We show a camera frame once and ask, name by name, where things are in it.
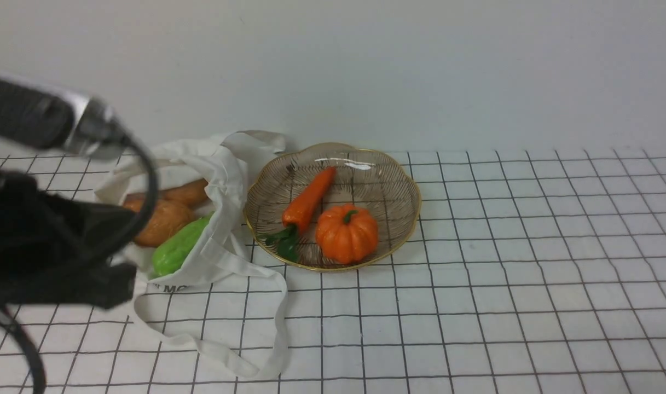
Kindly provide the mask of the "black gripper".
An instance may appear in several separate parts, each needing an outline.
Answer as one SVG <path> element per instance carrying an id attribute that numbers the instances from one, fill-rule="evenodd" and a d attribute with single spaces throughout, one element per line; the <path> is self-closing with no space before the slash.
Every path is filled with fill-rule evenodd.
<path id="1" fill-rule="evenodd" d="M 25 173 L 0 170 L 0 307 L 86 304 L 105 310 L 132 299 L 137 267 L 102 252 L 135 217 L 115 205 L 40 190 Z"/>

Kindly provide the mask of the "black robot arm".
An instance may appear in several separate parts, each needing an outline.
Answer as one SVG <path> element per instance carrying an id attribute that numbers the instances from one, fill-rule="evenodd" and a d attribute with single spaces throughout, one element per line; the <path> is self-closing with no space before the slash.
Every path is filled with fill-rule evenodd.
<path id="1" fill-rule="evenodd" d="M 132 299 L 137 267 L 113 255 L 148 223 L 158 177 L 149 152 L 95 97 L 0 75 L 0 137 L 35 150 L 90 159 L 138 157 L 148 199 L 140 212 L 45 192 L 32 176 L 0 170 L 0 309 L 8 304 L 87 304 Z"/>

